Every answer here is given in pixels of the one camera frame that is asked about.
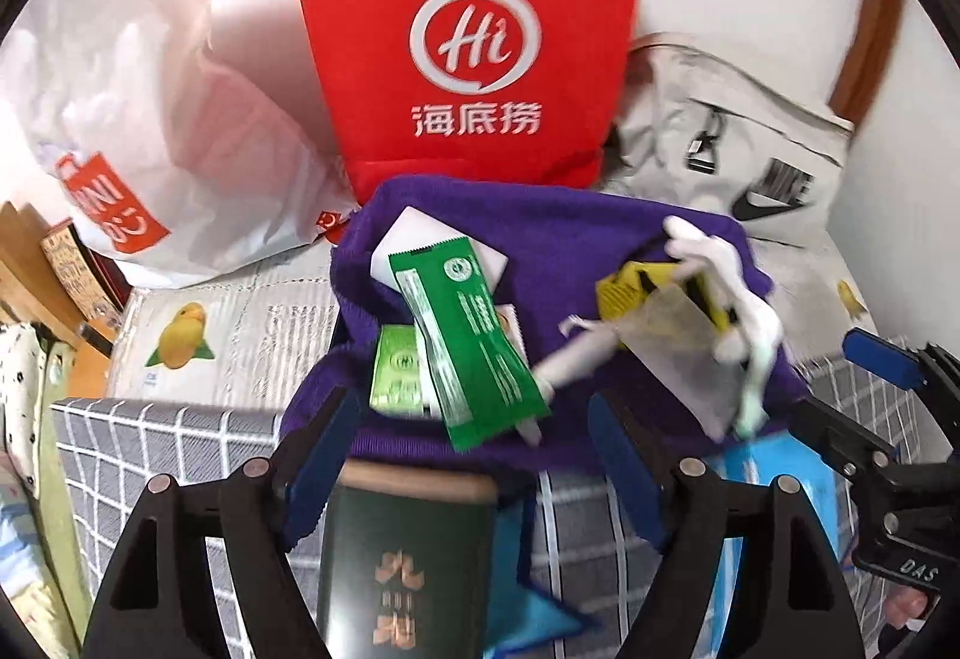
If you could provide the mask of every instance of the orange logo on plastic bag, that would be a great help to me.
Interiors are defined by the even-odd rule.
[[[320,218],[317,218],[317,228],[323,233],[336,226],[340,222],[340,218],[342,218],[340,213],[331,213],[330,210],[324,210],[323,213],[320,213]]]
[[[123,184],[101,153],[83,165],[68,153],[56,162],[56,174],[80,210],[110,237],[118,253],[139,253],[170,234]]]

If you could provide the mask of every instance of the purple cloth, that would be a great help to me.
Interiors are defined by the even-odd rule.
[[[335,386],[355,387],[366,397],[380,326],[412,322],[400,294],[370,277],[373,249],[407,206],[443,220],[509,258],[493,301],[517,307],[531,364],[565,343],[557,326],[566,316],[597,318],[594,284],[616,272],[630,253],[648,245],[642,258],[669,260],[662,232],[666,215],[680,215],[705,233],[731,242],[743,258],[744,280],[750,289],[766,296],[771,288],[770,279],[754,266],[743,229],[725,215],[593,191],[470,183],[426,175],[397,177],[383,183],[370,203],[354,215],[334,253],[330,277],[347,342],[332,347],[299,386],[283,415],[282,434],[304,426]],[[707,456],[718,450],[690,412],[639,360],[624,352],[592,379],[557,393],[553,415],[540,422],[544,442],[539,448],[530,448],[511,432],[458,455],[442,424],[390,419],[368,410],[352,456],[448,467],[500,463],[534,471],[599,472],[587,435],[587,398],[611,384],[631,402],[640,423],[659,429],[678,455]],[[781,349],[765,397],[766,410],[774,418],[772,428],[782,428],[787,408],[805,394],[805,383]]]

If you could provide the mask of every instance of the patterned cloth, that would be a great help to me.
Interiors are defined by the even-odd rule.
[[[0,423],[0,434],[3,424]],[[79,656],[59,588],[47,567],[27,491],[0,446],[0,588],[50,659]]]
[[[7,430],[4,447],[16,474],[32,496],[40,494],[40,393],[47,354],[29,323],[0,326],[0,413]]]
[[[839,408],[901,448],[913,461],[919,440],[913,397],[885,384],[842,357],[813,359],[800,369],[820,399]],[[280,415],[213,408],[102,400],[54,405],[56,437],[73,501],[80,548],[95,591],[146,480],[171,473],[182,485],[225,477],[251,456],[269,456],[280,432]],[[851,538],[853,504],[838,479],[841,546]],[[597,623],[583,635],[526,654],[536,659],[613,657],[640,609],[659,557],[637,538],[622,514],[616,492],[603,477],[541,474],[539,518],[532,558],[534,581]],[[308,609],[315,613],[323,525],[289,556]],[[233,595],[223,542],[208,540],[214,590],[234,657],[248,659],[250,646]],[[864,641],[875,641],[887,584],[862,571],[848,574]],[[706,657],[707,614],[697,656]]]

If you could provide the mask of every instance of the mattress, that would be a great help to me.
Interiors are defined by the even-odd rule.
[[[799,365],[813,393],[916,461],[915,398],[846,362],[818,357]],[[191,408],[119,400],[70,400],[54,405],[54,424],[91,592],[96,592],[124,523],[146,480],[171,473],[181,483],[225,477],[251,456],[277,446],[280,413]],[[836,480],[841,547],[856,520],[846,480]],[[531,556],[532,578],[596,624],[584,634],[543,646],[536,659],[613,657],[656,574],[659,555],[632,532],[616,491],[603,477],[542,473]],[[323,524],[289,556],[311,612],[317,606]],[[222,540],[208,541],[214,591],[230,653],[248,655]],[[887,582],[864,571],[846,573],[864,642],[882,626]],[[695,656],[709,655],[712,613]]]
[[[330,345],[338,311],[331,249],[319,239],[191,287],[135,290],[114,343],[107,396],[283,410]],[[185,309],[181,317],[203,321],[202,341],[181,363],[192,343],[171,353],[160,343],[179,330]],[[186,330],[197,326],[187,321]]]
[[[844,305],[842,282],[861,305],[863,296],[827,232],[806,248],[767,239],[749,242],[755,264],[774,281],[767,302],[784,324],[784,347],[792,362],[840,352],[854,326],[877,332],[867,309],[854,317]]]

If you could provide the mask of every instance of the gray bag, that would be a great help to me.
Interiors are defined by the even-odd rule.
[[[743,47],[680,34],[635,43],[604,191],[726,213],[806,247],[827,227],[853,124]]]

